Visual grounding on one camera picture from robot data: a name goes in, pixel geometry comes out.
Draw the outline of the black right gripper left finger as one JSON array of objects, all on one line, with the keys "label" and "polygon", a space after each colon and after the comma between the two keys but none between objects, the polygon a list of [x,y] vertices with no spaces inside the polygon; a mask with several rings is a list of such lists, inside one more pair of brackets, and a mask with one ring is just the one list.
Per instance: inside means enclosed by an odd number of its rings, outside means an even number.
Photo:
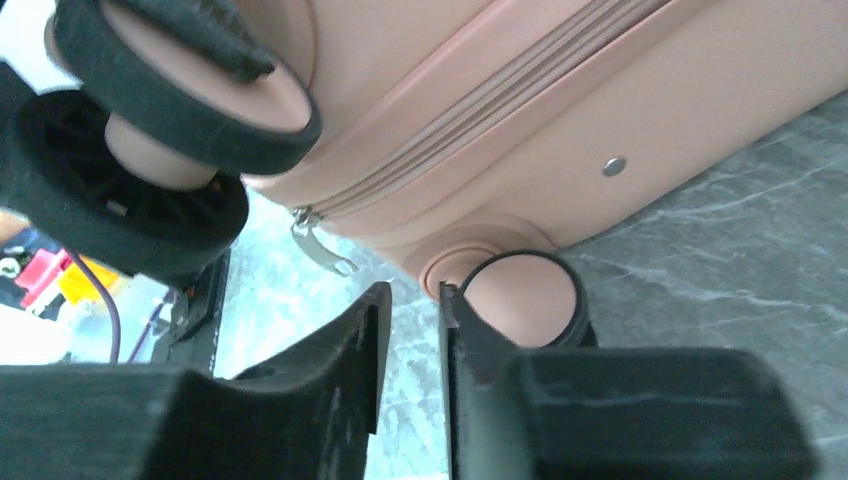
[{"label": "black right gripper left finger", "polygon": [[230,380],[176,364],[1,370],[5,479],[360,479],[392,291]]}]

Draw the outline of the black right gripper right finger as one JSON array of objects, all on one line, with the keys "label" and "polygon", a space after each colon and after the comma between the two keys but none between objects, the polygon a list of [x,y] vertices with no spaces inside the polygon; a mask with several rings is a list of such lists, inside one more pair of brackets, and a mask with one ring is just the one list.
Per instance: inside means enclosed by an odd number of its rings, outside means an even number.
[{"label": "black right gripper right finger", "polygon": [[524,349],[440,300],[453,479],[812,479],[777,373],[721,348]]}]

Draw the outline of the pink hard-shell suitcase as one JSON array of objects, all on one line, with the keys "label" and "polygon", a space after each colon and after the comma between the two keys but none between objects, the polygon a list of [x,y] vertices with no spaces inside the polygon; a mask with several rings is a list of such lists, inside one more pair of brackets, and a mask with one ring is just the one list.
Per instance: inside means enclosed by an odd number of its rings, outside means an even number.
[{"label": "pink hard-shell suitcase", "polygon": [[605,231],[847,86],[843,1],[240,1],[321,137],[247,175],[429,295]]}]

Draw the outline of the black suitcase wheel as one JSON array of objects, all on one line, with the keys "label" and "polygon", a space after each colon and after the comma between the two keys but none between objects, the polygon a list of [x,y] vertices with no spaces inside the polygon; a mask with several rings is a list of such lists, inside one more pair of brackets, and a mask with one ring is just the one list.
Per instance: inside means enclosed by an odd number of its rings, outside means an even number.
[{"label": "black suitcase wheel", "polygon": [[475,267],[459,291],[483,322],[519,347],[598,345],[584,283],[552,253],[494,256]]},{"label": "black suitcase wheel", "polygon": [[1,82],[1,205],[65,248],[184,286],[247,220],[243,175],[294,168],[315,100],[229,1],[60,1],[45,43],[80,87]]}]

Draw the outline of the silver zipper pull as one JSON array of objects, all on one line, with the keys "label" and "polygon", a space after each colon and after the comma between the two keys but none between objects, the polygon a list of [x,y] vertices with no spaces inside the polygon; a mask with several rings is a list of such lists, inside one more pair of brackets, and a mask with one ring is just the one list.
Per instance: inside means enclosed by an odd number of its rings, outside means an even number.
[{"label": "silver zipper pull", "polygon": [[349,277],[359,271],[358,266],[349,258],[327,248],[318,239],[315,230],[320,223],[320,217],[313,213],[311,207],[296,208],[292,215],[294,223],[290,227],[290,235],[301,252],[313,263],[341,277]]}]

